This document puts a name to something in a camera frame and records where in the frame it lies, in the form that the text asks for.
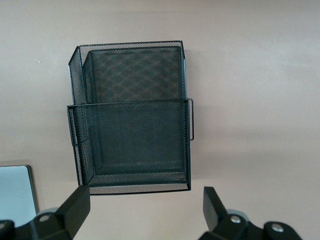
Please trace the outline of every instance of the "mesh file holder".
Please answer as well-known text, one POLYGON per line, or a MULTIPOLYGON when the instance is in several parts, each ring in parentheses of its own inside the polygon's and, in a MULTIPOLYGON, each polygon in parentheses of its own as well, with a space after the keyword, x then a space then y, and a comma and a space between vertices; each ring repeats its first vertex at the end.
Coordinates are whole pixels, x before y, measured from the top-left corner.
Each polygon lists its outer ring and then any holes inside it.
POLYGON ((91 194, 190 190, 184 61, 180 41, 77 47, 68 118, 78 183, 91 194))
POLYGON ((182 41, 81 45, 69 71, 75 105, 187 98, 182 41))

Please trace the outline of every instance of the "beige wall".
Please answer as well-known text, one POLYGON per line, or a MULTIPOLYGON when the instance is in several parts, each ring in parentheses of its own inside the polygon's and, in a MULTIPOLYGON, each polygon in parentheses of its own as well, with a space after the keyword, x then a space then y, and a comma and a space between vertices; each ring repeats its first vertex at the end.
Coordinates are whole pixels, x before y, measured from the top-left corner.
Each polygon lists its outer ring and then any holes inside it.
POLYGON ((259 227, 318 239, 320 1, 0 1, 0 164, 33 167, 40 209, 77 187, 66 105, 77 45, 183 40, 192 191, 93 196, 77 240, 196 240, 203 186, 259 227))

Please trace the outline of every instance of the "black mesh bin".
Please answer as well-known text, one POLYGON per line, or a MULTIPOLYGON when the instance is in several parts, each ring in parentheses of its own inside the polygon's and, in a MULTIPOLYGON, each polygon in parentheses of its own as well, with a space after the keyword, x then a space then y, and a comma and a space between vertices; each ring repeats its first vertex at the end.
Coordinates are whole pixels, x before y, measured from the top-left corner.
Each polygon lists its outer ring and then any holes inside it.
POLYGON ((80 185, 93 195, 191 189, 193 101, 181 41, 78 46, 69 70, 80 185))
POLYGON ((81 45, 69 71, 75 105, 187 97, 182 41, 81 45))

